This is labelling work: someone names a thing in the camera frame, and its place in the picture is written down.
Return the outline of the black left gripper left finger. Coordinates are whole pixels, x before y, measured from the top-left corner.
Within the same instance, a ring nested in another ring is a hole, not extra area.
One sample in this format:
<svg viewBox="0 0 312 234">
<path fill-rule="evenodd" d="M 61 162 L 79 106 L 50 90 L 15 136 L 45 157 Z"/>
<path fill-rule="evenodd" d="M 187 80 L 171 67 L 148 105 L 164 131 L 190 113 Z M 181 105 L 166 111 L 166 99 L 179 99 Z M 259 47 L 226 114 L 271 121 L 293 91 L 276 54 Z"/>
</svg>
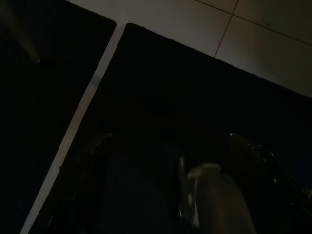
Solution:
<svg viewBox="0 0 312 234">
<path fill-rule="evenodd" d="M 77 152 L 65 181 L 65 194 L 50 218 L 49 234 L 93 233 L 111 145 L 112 134 L 104 133 Z"/>
</svg>

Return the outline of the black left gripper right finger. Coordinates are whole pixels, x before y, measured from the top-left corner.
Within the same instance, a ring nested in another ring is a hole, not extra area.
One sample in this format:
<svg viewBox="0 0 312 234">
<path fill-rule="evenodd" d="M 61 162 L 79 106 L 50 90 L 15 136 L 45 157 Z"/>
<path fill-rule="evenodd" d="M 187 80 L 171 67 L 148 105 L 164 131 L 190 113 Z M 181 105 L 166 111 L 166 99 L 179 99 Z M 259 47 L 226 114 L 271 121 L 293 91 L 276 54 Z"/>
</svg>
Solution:
<svg viewBox="0 0 312 234">
<path fill-rule="evenodd" d="M 231 133 L 231 172 L 259 234 L 310 234 L 312 200 L 269 150 Z"/>
</svg>

